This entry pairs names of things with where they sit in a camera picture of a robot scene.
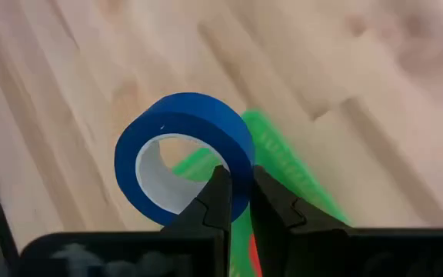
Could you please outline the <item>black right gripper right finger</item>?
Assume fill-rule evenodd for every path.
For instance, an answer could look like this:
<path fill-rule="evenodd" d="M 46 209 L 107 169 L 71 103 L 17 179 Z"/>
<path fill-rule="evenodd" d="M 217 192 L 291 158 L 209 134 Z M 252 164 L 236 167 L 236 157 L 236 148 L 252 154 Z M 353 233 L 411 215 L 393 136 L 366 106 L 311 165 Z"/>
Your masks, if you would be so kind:
<path fill-rule="evenodd" d="M 309 233 L 348 226 L 297 196 L 263 167 L 254 167 L 250 208 L 255 233 Z"/>

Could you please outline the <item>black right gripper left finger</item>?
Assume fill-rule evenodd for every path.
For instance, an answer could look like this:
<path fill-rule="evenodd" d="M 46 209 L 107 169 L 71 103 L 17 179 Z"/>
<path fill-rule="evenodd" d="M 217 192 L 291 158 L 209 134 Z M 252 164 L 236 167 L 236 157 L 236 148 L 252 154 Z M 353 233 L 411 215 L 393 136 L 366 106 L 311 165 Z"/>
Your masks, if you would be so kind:
<path fill-rule="evenodd" d="M 204 188 L 162 232 L 230 232 L 231 186 L 229 171 L 216 166 Z"/>

